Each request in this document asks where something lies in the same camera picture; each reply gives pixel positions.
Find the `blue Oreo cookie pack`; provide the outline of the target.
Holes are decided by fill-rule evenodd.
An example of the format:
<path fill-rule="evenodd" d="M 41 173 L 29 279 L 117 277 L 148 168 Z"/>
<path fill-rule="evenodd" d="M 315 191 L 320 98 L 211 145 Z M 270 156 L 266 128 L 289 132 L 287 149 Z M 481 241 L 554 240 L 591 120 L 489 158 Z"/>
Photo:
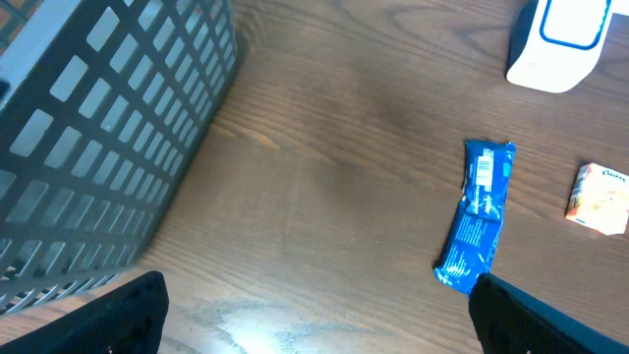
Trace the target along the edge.
<path fill-rule="evenodd" d="M 465 295 L 490 271 L 504 224 L 516 146 L 479 140 L 465 142 L 463 195 L 433 271 L 437 280 Z"/>

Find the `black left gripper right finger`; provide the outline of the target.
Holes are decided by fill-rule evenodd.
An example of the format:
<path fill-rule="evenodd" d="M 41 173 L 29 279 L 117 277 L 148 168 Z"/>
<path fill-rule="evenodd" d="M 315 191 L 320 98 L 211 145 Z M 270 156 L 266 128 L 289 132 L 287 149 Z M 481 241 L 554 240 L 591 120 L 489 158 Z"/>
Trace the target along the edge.
<path fill-rule="evenodd" d="M 626 353 L 628 346 L 497 276 L 481 275 L 469 313 L 485 353 Z"/>

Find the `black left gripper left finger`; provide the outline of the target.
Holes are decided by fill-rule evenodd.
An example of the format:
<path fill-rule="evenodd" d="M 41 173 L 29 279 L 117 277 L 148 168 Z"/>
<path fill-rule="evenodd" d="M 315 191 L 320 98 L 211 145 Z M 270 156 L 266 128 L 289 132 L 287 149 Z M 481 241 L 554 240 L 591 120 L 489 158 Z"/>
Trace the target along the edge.
<path fill-rule="evenodd" d="M 155 354 L 168 307 L 164 276 L 153 270 L 3 344 L 1 354 Z"/>

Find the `small orange snack box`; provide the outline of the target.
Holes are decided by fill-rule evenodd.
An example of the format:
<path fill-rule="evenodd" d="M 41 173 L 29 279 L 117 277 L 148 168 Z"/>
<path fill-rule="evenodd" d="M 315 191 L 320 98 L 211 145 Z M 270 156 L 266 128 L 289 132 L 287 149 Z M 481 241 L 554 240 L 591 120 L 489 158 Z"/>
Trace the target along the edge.
<path fill-rule="evenodd" d="M 582 166 L 565 218 L 606 236 L 624 234 L 628 222 L 628 176 L 596 163 Z"/>

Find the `grey plastic mesh basket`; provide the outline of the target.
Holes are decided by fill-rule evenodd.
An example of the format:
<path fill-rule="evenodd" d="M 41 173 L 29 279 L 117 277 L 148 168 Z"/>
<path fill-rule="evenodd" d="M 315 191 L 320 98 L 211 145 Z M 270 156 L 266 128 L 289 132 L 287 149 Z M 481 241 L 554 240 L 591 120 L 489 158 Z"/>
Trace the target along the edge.
<path fill-rule="evenodd" d="M 137 262 L 237 58 L 229 0 L 2 3 L 3 315 Z"/>

